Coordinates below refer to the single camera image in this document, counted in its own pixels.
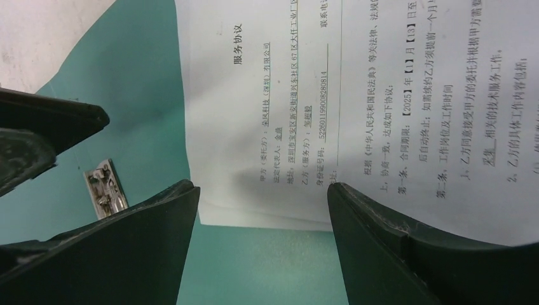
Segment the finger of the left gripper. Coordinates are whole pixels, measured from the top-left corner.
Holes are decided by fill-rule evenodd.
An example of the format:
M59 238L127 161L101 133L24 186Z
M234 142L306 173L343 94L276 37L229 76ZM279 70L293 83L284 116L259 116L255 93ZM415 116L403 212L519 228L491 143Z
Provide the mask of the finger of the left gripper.
M59 154L109 122L98 105L1 89L1 195L53 168Z

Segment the printed white paper sheet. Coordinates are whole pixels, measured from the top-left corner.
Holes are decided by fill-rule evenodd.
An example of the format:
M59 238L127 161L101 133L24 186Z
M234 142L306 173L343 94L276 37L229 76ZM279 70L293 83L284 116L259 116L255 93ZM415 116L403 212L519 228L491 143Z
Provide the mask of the printed white paper sheet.
M538 241L537 1L177 1L210 226L330 231L341 182L441 230Z

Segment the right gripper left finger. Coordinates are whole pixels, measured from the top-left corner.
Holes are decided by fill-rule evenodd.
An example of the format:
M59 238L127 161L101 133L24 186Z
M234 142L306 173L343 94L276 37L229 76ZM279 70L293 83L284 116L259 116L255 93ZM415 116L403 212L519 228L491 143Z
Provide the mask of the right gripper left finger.
M175 304L200 188L181 180L49 240L1 246L2 304Z

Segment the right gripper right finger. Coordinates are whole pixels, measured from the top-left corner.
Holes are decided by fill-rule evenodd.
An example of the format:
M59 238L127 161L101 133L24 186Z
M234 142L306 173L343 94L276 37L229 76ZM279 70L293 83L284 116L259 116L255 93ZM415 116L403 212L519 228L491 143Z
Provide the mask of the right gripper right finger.
M537 243L448 233L340 182L327 202L350 304L538 303Z

